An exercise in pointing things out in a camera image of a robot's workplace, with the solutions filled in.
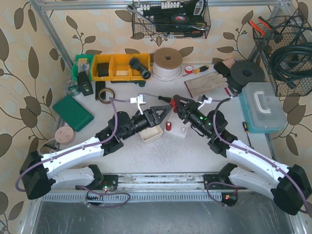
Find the small red spring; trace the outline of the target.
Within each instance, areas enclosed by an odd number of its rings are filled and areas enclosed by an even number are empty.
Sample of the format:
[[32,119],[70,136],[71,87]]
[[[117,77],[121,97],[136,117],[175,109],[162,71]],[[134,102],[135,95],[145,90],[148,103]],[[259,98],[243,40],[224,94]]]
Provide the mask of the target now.
[[176,104],[176,102],[175,102],[174,99],[171,99],[171,101],[169,102],[169,104],[171,105],[171,107],[172,107],[173,109],[175,109],[175,108],[177,107],[177,104]]

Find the black orange screwdriver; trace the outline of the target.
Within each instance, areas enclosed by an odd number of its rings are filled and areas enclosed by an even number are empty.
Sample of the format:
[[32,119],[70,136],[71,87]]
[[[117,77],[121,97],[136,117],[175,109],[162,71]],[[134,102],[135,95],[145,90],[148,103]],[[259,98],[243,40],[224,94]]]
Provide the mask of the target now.
[[167,103],[169,103],[172,100],[170,97],[156,96],[156,95],[152,95],[152,94],[148,94],[148,93],[146,93],[146,95],[151,96],[151,97],[155,97],[158,100],[162,100],[162,101],[167,102]]

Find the large red spring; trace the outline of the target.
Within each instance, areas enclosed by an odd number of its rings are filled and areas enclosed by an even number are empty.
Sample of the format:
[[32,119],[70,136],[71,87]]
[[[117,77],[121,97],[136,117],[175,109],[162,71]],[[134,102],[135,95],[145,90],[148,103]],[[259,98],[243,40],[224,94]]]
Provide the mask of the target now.
[[167,122],[167,123],[166,123],[165,129],[166,129],[167,132],[171,131],[171,129],[172,129],[172,124],[171,124],[171,122]]

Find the white spring tray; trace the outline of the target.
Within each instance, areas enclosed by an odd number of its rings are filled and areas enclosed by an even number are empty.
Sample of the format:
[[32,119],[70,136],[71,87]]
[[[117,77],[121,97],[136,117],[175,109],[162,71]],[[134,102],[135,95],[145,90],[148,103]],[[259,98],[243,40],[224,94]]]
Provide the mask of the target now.
[[163,134],[163,130],[159,125],[147,128],[140,133],[141,139],[143,140],[144,144],[149,144],[152,142],[155,142],[159,139],[161,139],[161,136]]

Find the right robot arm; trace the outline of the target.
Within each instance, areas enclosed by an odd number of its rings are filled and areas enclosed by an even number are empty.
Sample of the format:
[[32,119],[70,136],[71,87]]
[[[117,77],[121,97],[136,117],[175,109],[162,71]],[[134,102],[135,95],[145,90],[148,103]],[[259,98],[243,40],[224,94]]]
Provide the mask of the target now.
[[174,95],[178,117],[201,136],[209,139],[208,146],[215,153],[248,168],[243,170],[237,166],[229,171],[230,186],[247,188],[270,199],[282,211],[289,215],[298,212],[311,215],[312,205],[308,198],[312,194],[305,170],[295,164],[288,166],[270,159],[244,144],[236,136],[226,130],[227,122],[219,111],[224,102],[230,98],[217,100],[217,106],[207,116],[200,112],[205,104],[214,100],[204,97],[202,101]]

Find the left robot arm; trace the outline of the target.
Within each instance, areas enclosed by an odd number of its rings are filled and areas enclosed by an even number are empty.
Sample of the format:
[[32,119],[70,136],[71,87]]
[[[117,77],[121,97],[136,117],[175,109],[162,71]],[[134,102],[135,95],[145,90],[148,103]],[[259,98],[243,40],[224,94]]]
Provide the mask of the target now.
[[124,111],[114,111],[106,128],[78,145],[42,155],[38,150],[30,152],[19,171],[16,189],[34,200],[56,188],[99,188],[103,176],[96,165],[78,170],[73,166],[114,153],[123,147],[124,140],[158,126],[171,109],[170,105],[152,106],[132,117]]

